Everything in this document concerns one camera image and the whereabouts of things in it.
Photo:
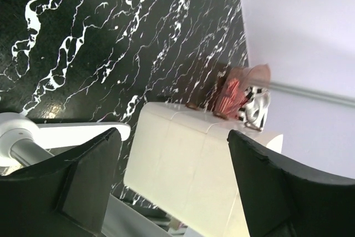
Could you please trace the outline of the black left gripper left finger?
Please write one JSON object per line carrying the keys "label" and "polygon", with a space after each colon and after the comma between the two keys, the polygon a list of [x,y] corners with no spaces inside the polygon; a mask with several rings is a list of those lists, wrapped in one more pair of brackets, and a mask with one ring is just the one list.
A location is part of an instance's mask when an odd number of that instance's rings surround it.
{"label": "black left gripper left finger", "polygon": [[1,236],[101,236],[119,154],[115,128],[1,177]]}

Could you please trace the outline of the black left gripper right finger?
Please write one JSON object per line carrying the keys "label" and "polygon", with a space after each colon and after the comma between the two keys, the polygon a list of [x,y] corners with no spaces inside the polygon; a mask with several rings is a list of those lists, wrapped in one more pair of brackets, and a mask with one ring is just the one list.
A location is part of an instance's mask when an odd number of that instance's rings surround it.
{"label": "black left gripper right finger", "polygon": [[306,166],[236,130],[227,141],[250,236],[354,236],[354,179]]}

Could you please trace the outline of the black white striped tank top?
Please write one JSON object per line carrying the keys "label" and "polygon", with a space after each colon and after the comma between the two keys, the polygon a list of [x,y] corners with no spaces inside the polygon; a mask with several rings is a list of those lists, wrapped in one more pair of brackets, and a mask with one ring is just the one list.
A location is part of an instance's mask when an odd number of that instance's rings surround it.
{"label": "black white striped tank top", "polygon": [[244,96],[245,102],[239,108],[236,119],[243,122],[245,127],[262,132],[271,104],[271,94],[266,88],[249,86],[245,89]]}

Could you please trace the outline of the red white striped tank top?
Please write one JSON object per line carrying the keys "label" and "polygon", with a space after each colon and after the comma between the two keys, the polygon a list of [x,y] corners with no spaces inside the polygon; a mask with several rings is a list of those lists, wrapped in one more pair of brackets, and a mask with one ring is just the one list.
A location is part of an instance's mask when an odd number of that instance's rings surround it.
{"label": "red white striped tank top", "polygon": [[240,81],[232,78],[226,83],[226,89],[220,94],[214,115],[223,119],[237,119],[239,109],[247,103],[245,90],[240,89]]}

